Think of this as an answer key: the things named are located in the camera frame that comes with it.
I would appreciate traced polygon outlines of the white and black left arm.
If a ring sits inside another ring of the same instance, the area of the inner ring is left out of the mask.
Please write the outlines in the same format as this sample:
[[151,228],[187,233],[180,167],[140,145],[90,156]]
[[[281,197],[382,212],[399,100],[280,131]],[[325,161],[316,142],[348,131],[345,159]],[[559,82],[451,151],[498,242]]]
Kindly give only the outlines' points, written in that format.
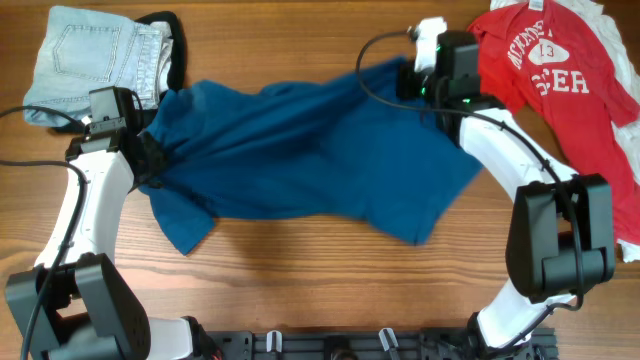
[[53,233],[32,269],[13,274],[5,298],[23,336],[23,359],[220,359],[192,317],[147,316],[114,265],[121,212],[134,186],[162,168],[142,137],[138,95],[89,94],[90,116],[60,166],[68,184]]

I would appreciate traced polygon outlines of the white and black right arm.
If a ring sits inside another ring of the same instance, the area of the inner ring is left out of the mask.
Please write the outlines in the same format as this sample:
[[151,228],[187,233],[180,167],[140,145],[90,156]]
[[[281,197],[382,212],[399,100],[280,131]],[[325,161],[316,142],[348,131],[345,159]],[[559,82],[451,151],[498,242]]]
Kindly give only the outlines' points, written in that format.
[[413,69],[399,93],[421,97],[436,126],[478,160],[513,202],[508,280],[453,338],[472,359],[531,351],[534,330],[558,310],[578,311],[615,271],[612,195],[599,174],[580,175],[544,151],[506,106],[480,90],[479,47],[463,31],[409,28]]

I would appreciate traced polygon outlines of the blue t-shirt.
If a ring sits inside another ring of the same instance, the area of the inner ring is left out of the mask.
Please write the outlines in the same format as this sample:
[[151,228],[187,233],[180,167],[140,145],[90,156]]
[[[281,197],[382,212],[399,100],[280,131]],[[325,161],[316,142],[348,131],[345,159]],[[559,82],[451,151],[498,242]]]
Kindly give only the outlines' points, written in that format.
[[321,214],[424,244],[481,166],[432,115],[387,105],[404,63],[255,94],[209,80],[169,92],[147,130],[169,163],[142,187],[165,236],[188,254],[219,218]]

